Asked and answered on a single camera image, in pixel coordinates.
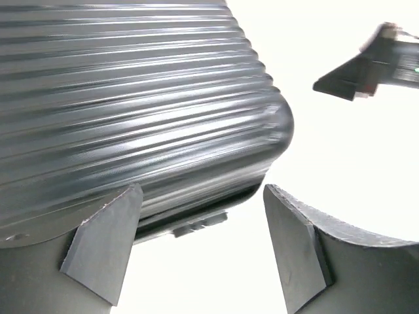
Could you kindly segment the black hard-shell suitcase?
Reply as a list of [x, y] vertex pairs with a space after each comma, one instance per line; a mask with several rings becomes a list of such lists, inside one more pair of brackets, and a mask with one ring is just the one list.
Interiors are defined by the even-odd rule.
[[247, 198], [291, 109], [225, 1], [1, 2], [1, 239], [141, 185], [139, 233]]

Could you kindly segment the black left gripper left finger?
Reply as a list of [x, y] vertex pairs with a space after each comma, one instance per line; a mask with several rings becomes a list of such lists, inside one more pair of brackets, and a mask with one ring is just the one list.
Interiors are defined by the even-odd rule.
[[143, 191], [138, 184], [1, 221], [2, 313], [109, 313], [118, 304]]

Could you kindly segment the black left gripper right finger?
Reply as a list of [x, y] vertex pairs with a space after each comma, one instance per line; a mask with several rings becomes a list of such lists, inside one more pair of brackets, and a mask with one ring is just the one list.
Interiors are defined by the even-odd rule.
[[276, 185], [263, 191], [288, 313], [418, 312], [418, 244], [368, 232]]

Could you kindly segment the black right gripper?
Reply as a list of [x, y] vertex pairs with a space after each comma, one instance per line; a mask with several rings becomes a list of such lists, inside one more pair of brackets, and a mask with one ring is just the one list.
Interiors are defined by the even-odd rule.
[[380, 84], [418, 88], [418, 36], [384, 22], [359, 51], [317, 79], [313, 91], [353, 101], [356, 94], [373, 97]]

